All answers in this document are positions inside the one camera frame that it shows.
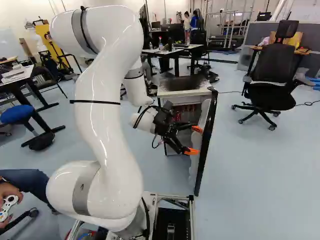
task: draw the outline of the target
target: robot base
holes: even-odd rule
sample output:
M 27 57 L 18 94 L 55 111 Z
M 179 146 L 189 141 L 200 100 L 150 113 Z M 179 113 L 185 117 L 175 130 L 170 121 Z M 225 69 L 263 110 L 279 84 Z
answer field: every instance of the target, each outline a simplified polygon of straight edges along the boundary
M 194 196 L 160 195 L 145 191 L 142 195 L 150 218 L 148 240 L 195 240 Z M 76 221 L 67 240 L 76 240 L 82 221 Z M 109 232 L 106 240 L 121 240 Z M 133 237 L 132 240 L 145 240 Z

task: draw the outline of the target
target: gray partition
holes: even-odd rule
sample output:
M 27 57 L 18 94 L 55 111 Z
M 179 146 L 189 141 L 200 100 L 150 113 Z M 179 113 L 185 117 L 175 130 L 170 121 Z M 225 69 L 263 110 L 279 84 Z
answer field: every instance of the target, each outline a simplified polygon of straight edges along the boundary
M 248 51 L 248 46 L 259 44 L 262 38 L 270 36 L 271 31 L 277 31 L 278 24 L 278 22 L 267 21 L 251 22 L 249 24 L 239 58 L 239 70 L 248 70 L 248 61 L 241 61 L 241 59 L 247 60 L 252 54 L 252 51 Z M 303 32 L 300 46 L 308 47 L 312 50 L 310 55 L 303 57 L 300 67 L 310 69 L 306 75 L 315 77 L 320 69 L 320 24 L 302 22 L 299 24 L 298 31 Z

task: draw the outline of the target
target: jeans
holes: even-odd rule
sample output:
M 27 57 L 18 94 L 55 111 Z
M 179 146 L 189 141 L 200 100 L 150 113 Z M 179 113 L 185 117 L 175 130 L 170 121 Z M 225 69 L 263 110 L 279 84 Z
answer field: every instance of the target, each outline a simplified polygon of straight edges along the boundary
M 42 171 L 37 169 L 4 169 L 0 170 L 0 176 L 21 192 L 33 194 L 46 203 L 51 210 L 55 210 L 46 196 L 49 178 Z

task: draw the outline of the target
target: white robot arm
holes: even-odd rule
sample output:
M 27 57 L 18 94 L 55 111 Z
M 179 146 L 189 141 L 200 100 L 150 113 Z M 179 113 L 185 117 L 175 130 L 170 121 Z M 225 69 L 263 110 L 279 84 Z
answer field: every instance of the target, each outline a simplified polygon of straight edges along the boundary
M 137 217 L 144 189 L 120 124 L 125 76 L 131 103 L 150 103 L 141 69 L 144 35 L 139 18 L 121 5 L 82 8 L 57 15 L 50 34 L 68 53 L 97 55 L 78 78 L 74 100 L 76 125 L 96 161 L 73 161 L 58 169 L 47 184 L 47 198 L 63 214 L 123 231 Z

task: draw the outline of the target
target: woman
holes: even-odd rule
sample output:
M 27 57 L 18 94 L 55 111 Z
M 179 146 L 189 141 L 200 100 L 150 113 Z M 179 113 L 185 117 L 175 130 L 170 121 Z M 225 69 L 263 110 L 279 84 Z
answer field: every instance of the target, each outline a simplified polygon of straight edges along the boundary
M 189 12 L 186 11 L 184 13 L 184 39 L 185 39 L 185 43 L 188 44 L 189 43 L 189 37 L 190 37 L 190 31 L 191 31 L 191 26 L 190 26 L 190 15 Z
M 191 18 L 191 22 L 190 22 L 191 30 L 198 29 L 198 21 L 199 21 L 198 12 L 194 10 L 193 17 Z

